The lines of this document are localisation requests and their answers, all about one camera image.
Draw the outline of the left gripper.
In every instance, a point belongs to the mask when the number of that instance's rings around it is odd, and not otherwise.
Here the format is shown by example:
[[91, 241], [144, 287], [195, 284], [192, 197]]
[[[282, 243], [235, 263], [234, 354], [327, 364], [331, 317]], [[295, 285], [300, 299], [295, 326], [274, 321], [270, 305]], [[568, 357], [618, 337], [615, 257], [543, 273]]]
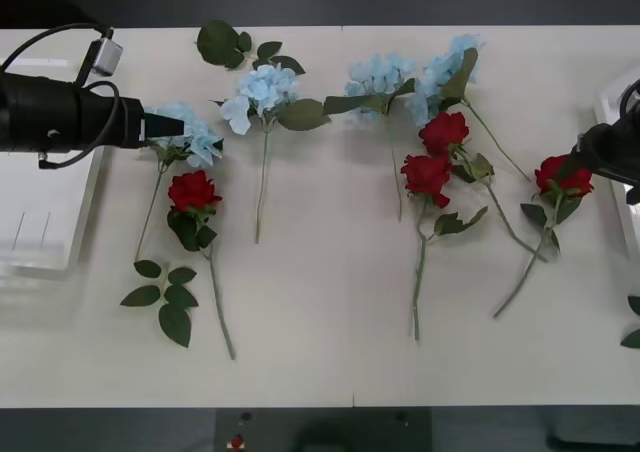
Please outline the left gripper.
[[[179, 137], [184, 134], [180, 119], [145, 113], [138, 99], [119, 96], [101, 96], [88, 87], [68, 86], [75, 100], [75, 122], [71, 128], [68, 150], [109, 145], [124, 149], [137, 149], [146, 138]], [[213, 144], [223, 151], [224, 140]]]

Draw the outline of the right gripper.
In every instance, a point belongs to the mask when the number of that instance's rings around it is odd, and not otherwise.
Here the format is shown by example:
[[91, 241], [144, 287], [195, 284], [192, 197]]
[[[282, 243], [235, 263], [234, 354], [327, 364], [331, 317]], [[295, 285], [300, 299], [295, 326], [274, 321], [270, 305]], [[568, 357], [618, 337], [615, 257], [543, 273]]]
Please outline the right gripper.
[[639, 181], [639, 128], [632, 122], [597, 124], [580, 134], [573, 154], [562, 157], [552, 180], [570, 178], [578, 162], [592, 173], [617, 182]]

